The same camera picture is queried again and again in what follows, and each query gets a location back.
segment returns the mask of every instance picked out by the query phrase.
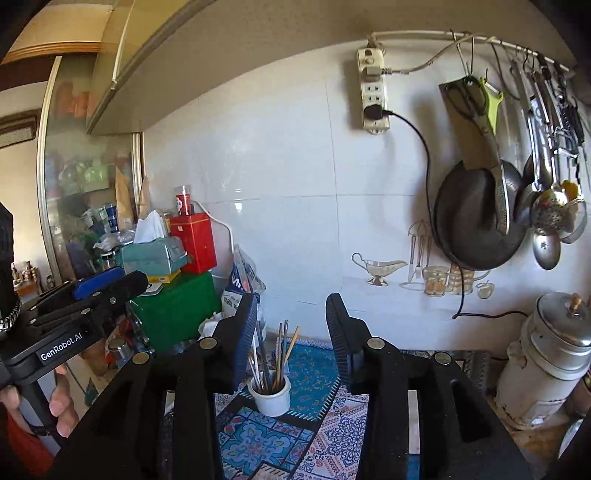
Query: red sleeve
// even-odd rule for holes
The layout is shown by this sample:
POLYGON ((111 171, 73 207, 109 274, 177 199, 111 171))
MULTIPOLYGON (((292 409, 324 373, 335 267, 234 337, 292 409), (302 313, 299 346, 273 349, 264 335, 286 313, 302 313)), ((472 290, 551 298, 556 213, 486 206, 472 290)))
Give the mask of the red sleeve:
POLYGON ((45 476, 51 468, 53 457, 41 440, 20 428, 10 415, 7 417, 7 437, 12 451, 32 475, 45 476))

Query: hanging rail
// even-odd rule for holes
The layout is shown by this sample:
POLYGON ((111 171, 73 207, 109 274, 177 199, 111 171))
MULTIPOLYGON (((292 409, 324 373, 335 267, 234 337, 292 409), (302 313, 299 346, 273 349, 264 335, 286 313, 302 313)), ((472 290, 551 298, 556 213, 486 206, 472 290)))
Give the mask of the hanging rail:
MULTIPOLYGON (((396 39, 396 38, 417 38, 417 39, 424 39, 424 40, 460 40, 463 37, 467 37, 472 35, 470 32, 454 32, 453 30, 443 31, 443 30, 395 30, 395 31, 386 31, 386 32, 373 32, 372 34, 368 35, 368 40, 370 42, 377 43, 378 40, 386 40, 386 39, 396 39)), ((533 55, 535 57, 538 56, 538 52, 526 48, 522 45, 517 45, 515 43, 510 43, 506 41, 499 40, 496 37, 486 37, 484 35, 475 35, 474 36, 475 43, 494 43, 495 45, 501 45, 503 47, 511 48, 513 50, 521 51, 525 54, 533 55)), ((554 59, 544 56, 545 60, 553 65, 558 65, 564 72, 566 73, 573 73, 570 68, 561 63, 557 62, 554 59)))

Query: white tile wall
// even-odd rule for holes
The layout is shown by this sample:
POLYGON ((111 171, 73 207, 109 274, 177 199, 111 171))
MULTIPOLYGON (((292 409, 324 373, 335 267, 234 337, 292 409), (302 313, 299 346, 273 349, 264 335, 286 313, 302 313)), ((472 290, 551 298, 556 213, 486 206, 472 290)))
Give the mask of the white tile wall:
MULTIPOLYGON (((328 338, 324 302, 338 291, 352 316, 400 348, 487 348, 500 354, 518 336, 521 317, 451 320, 459 297, 434 299, 402 288, 408 267, 389 275, 389 286, 370 286, 367 272, 351 261, 359 252, 367 260, 408 262, 408 227, 428 219, 426 156, 415 133, 398 119, 384 135, 359 129, 354 59, 363 46, 342 44, 267 65, 154 125, 144 137, 153 202, 171 208, 172 189, 190 183, 193 197, 232 226, 235 242, 267 284, 271 326, 289 318, 302 335, 328 338)), ((443 46, 389 43, 387 65, 420 64, 443 46)), ((469 47, 464 51, 468 59, 469 47)), ((505 62, 502 50, 499 55, 505 62)), ((489 80, 500 86, 490 47, 477 47, 475 57, 475 75, 488 68, 489 80)), ((506 62, 504 73, 512 87, 506 62)), ((388 107, 416 124, 428 143, 431 201, 458 159, 437 85, 461 76, 459 56, 452 52, 425 70, 387 80, 388 107)), ((506 101, 498 137, 504 157, 519 165, 528 145, 514 126, 516 108, 506 101), (504 118, 512 119, 511 129, 504 118)), ((214 237, 220 265, 215 273, 224 275, 231 265, 228 232, 214 225, 214 237)), ((552 290, 588 295, 590 244, 586 232, 564 246, 558 267, 546 272, 535 263, 527 237, 516 256, 486 278, 495 284, 492 297, 466 296, 465 311, 531 311, 535 298, 552 290)), ((430 264, 449 261, 433 246, 430 264)))

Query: silver screw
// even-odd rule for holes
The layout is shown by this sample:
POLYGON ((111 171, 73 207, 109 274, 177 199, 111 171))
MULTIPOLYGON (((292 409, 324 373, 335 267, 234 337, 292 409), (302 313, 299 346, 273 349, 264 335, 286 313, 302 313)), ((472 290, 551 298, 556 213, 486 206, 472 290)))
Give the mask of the silver screw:
POLYGON ((384 342, 379 337, 371 337, 368 340, 368 347, 373 348, 374 350, 381 350, 386 346, 386 342, 384 342))
POLYGON ((452 357, 447 352, 437 352, 433 355, 433 358, 440 365, 449 365, 452 363, 452 357))
POLYGON ((205 338, 202 338, 201 341, 199 342, 199 346, 203 350, 211 350, 216 345, 217 345, 217 340, 214 337, 205 337, 205 338))
POLYGON ((136 353, 131 360, 136 365, 143 365, 148 360, 150 360, 150 356, 146 352, 140 352, 136 353))

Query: power strip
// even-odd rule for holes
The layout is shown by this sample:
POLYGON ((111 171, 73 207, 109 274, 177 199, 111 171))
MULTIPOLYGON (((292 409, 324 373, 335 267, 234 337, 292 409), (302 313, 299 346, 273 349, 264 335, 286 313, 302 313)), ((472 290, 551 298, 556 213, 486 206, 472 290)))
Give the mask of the power strip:
POLYGON ((359 83, 361 84, 361 117, 363 129, 372 134, 384 133, 390 129, 390 118, 384 116, 381 120, 365 118, 363 110, 369 105, 381 105, 386 110, 386 85, 384 77, 379 75, 367 75, 366 68, 383 69, 384 54, 379 48, 360 48, 357 51, 357 65, 359 69, 359 83))

